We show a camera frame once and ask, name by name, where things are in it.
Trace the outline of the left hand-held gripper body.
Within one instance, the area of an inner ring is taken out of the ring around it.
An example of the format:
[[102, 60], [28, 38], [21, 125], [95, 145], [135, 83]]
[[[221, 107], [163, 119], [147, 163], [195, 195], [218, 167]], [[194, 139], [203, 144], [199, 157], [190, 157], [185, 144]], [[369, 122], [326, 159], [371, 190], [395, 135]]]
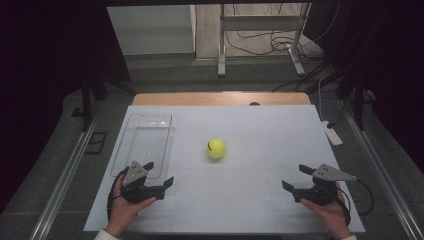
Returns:
[[121, 196], [130, 203], [141, 203], [149, 198], [163, 200], [166, 189], [161, 186], [146, 186], [147, 175], [143, 166], [134, 161], [126, 170], [121, 187]]

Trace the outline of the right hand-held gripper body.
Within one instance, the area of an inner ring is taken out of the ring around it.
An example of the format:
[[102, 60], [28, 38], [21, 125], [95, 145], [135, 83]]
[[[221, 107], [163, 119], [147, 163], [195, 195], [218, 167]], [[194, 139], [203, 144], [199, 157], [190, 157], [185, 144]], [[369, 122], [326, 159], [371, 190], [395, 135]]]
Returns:
[[292, 195], [296, 202], [307, 199], [317, 205], [325, 206], [338, 197], [338, 181], [356, 181], [357, 177], [327, 164], [314, 168], [313, 186], [309, 189], [294, 189]]

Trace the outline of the clear plastic tray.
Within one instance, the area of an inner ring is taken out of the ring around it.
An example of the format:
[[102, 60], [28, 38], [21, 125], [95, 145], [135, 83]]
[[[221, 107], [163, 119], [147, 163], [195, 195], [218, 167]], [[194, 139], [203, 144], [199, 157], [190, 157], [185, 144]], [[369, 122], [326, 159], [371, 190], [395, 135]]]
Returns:
[[153, 162], [146, 185], [161, 185], [167, 179], [173, 135], [171, 123], [169, 113], [130, 113], [117, 140], [110, 175], [116, 177], [133, 162], [141, 166]]

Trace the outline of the yellow tennis ball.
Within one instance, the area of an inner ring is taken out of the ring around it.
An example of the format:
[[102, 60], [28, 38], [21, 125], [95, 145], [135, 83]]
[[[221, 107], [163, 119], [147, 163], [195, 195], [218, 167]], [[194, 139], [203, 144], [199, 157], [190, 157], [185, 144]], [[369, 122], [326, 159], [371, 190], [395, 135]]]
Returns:
[[206, 147], [207, 155], [214, 159], [219, 159], [226, 153], [226, 144], [221, 139], [211, 139]]

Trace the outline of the person's right hand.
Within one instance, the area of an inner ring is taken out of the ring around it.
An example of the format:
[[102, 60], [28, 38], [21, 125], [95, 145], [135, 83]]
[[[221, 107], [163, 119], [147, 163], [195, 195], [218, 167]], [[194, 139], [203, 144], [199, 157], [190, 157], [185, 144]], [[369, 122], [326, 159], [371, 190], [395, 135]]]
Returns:
[[344, 210], [337, 202], [320, 206], [307, 199], [301, 199], [300, 203], [321, 218], [334, 240], [341, 240], [354, 235], [348, 228]]

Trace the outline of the person's left hand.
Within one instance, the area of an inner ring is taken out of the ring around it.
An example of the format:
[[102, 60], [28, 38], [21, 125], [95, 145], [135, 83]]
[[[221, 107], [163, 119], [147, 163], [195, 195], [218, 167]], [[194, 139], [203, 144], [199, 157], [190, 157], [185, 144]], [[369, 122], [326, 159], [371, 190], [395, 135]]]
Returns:
[[105, 232], [119, 239], [126, 228], [135, 220], [138, 213], [151, 206], [156, 199], [149, 198], [141, 203], [133, 204], [121, 196], [121, 186], [124, 176], [120, 176], [112, 192], [111, 216]]

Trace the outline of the white power strip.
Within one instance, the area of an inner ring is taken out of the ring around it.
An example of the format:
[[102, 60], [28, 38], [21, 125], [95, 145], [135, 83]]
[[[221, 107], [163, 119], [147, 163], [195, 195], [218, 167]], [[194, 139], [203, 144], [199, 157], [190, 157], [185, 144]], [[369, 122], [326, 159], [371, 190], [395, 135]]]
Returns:
[[328, 121], [323, 121], [321, 125], [331, 145], [339, 146], [343, 144], [343, 141], [341, 140], [339, 135], [336, 133], [336, 131], [333, 128], [329, 127]]

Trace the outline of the white board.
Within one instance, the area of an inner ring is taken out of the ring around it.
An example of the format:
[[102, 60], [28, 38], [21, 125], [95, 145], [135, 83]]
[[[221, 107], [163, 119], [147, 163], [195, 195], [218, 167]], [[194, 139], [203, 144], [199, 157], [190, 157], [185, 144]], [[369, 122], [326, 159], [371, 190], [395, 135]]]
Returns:
[[[310, 188], [300, 164], [317, 168], [337, 161], [312, 105], [131, 106], [130, 113], [172, 115], [167, 178], [174, 183], [163, 200], [143, 210], [132, 232], [161, 234], [323, 233], [319, 217], [282, 187], [282, 180]], [[226, 153], [207, 155], [221, 139]], [[114, 177], [113, 153], [85, 228], [107, 224], [106, 202]]]

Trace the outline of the black metal stand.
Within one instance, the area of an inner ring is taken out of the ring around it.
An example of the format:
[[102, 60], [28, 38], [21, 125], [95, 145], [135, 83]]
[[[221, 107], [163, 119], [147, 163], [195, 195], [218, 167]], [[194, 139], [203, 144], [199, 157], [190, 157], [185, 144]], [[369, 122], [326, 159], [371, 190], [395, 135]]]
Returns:
[[366, 90], [366, 78], [363, 72], [364, 66], [358, 62], [351, 62], [343, 69], [344, 79], [336, 90], [339, 99], [347, 99], [353, 94], [353, 119], [360, 130], [364, 130], [363, 105], [364, 91]]
[[96, 71], [93, 76], [89, 78], [83, 78], [81, 87], [82, 107], [75, 108], [72, 112], [72, 117], [83, 118], [82, 132], [85, 132], [93, 121], [91, 96], [94, 96], [96, 100], [105, 100], [108, 96], [108, 92], [104, 85], [105, 82], [112, 84], [113, 86], [123, 90], [131, 96], [136, 96], [138, 94], [134, 88], [127, 86], [118, 79], [102, 71]]

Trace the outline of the wooden table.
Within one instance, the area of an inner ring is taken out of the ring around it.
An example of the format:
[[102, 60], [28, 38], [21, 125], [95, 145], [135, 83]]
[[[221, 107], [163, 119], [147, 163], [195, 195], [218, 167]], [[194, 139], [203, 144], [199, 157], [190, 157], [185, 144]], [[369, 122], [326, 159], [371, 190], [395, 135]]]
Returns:
[[310, 105], [305, 93], [265, 92], [187, 92], [141, 93], [133, 99], [134, 106], [248, 106], [251, 102], [261, 105]]

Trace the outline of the dark curtain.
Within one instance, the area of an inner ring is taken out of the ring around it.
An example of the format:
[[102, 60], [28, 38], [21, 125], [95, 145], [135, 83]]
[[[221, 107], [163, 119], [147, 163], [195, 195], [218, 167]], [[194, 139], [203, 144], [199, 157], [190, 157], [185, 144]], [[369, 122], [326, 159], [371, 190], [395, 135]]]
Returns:
[[318, 44], [342, 74], [364, 66], [372, 110], [424, 173], [424, 0], [316, 0], [307, 35], [325, 25]]
[[64, 98], [128, 81], [108, 9], [73, 0], [0, 0], [0, 214], [47, 144]]

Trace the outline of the white cabinet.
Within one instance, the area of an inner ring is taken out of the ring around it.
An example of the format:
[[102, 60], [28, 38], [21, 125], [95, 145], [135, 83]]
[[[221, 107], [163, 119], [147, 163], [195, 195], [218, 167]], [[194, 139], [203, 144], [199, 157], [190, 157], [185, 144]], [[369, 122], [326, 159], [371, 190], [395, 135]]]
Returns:
[[108, 7], [124, 55], [193, 53], [191, 5]]

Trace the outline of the black rectangular frame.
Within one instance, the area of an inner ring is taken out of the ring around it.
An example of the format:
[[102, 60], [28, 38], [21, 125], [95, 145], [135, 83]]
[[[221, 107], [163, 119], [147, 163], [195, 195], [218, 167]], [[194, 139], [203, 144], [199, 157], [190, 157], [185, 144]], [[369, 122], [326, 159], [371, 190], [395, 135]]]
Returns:
[[99, 155], [102, 153], [107, 138], [107, 132], [94, 132], [85, 149], [85, 154]]

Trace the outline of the aluminium rail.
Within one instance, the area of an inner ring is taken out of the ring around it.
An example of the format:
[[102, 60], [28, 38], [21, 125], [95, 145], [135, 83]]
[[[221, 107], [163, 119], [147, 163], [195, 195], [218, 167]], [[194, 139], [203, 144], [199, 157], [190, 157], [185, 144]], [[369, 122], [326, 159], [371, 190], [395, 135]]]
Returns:
[[394, 212], [404, 228], [409, 240], [424, 240], [424, 230], [418, 225], [418, 221], [407, 205], [406, 200], [401, 195], [401, 192], [395, 186], [394, 181], [391, 179], [389, 173], [384, 167], [380, 155], [375, 150], [366, 132], [361, 130], [356, 124], [352, 108], [342, 101], [340, 101], [340, 104], [344, 108], [343, 115], [349, 123], [359, 145], [363, 149], [374, 174], [382, 186], [383, 191], [393, 207]]
[[47, 239], [97, 122], [98, 114], [95, 114], [86, 130], [80, 134], [77, 144], [59, 176], [58, 181], [33, 228], [29, 240]]

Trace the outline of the white metal desk frame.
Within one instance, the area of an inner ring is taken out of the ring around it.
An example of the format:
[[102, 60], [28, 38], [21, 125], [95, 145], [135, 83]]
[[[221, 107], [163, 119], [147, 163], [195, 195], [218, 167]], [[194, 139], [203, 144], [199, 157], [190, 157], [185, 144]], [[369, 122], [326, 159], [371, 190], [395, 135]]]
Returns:
[[301, 34], [309, 10], [309, 3], [303, 3], [298, 16], [254, 16], [254, 15], [241, 15], [230, 16], [226, 15], [224, 5], [220, 5], [220, 42], [218, 54], [218, 75], [223, 77], [226, 74], [226, 56], [225, 56], [225, 43], [224, 35], [227, 31], [294, 31], [295, 35], [293, 42], [288, 48], [288, 54], [291, 58], [293, 66], [298, 76], [306, 74], [298, 54], [298, 45]]

